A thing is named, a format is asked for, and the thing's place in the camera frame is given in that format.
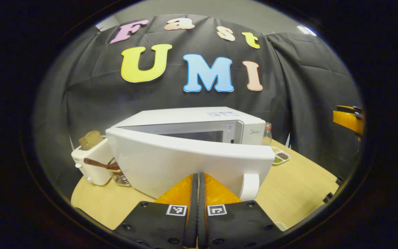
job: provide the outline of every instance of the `table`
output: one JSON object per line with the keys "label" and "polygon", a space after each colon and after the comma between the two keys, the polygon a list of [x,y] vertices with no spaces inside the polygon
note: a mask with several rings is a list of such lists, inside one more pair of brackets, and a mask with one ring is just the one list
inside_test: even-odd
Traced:
{"label": "table", "polygon": [[[337,177],[275,140],[271,145],[291,158],[271,167],[255,200],[272,221],[290,228],[323,205],[329,192],[336,192]],[[71,204],[113,230],[139,201],[154,200],[132,187],[117,186],[112,180],[97,186],[82,177],[73,191]]]}

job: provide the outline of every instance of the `microwave door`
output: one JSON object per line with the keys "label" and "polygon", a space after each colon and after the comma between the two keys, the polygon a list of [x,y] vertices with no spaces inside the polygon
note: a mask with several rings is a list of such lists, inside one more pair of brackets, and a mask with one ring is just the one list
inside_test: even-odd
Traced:
{"label": "microwave door", "polygon": [[190,174],[205,172],[238,197],[253,200],[275,157],[269,146],[262,145],[193,140],[117,127],[107,129],[106,135],[131,186],[154,198]]}

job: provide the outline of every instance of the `spice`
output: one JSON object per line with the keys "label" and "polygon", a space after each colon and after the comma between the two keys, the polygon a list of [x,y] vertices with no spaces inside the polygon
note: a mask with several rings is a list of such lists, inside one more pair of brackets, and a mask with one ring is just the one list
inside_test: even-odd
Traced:
{"label": "spice", "polygon": [[282,162],[283,160],[282,159],[280,159],[280,158],[277,158],[277,157],[275,157],[274,158],[274,163],[276,164],[276,163],[279,163],[279,162]]}
{"label": "spice", "polygon": [[284,160],[288,159],[288,156],[286,154],[283,154],[283,153],[279,153],[279,154],[277,154],[277,156],[282,158],[282,159],[284,159]]}

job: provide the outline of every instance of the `microwave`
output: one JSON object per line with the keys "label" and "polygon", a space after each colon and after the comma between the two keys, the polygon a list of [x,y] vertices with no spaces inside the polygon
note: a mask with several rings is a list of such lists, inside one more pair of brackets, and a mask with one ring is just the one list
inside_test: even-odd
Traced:
{"label": "microwave", "polygon": [[106,136],[128,182],[151,197],[205,172],[244,201],[254,200],[275,158],[262,145],[264,129],[264,120],[228,107],[197,107],[142,111]]}

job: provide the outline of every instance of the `letter m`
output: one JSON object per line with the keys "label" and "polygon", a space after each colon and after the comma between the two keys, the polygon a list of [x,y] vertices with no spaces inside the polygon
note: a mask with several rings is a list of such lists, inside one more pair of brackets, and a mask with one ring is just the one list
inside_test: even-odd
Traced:
{"label": "letter m", "polygon": [[188,81],[183,86],[186,92],[199,92],[202,86],[199,85],[198,76],[200,77],[205,89],[211,90],[216,78],[218,82],[215,90],[218,92],[232,92],[234,87],[231,85],[231,76],[229,66],[232,61],[225,57],[218,57],[211,68],[207,65],[202,55],[187,54],[183,59],[188,63]]}

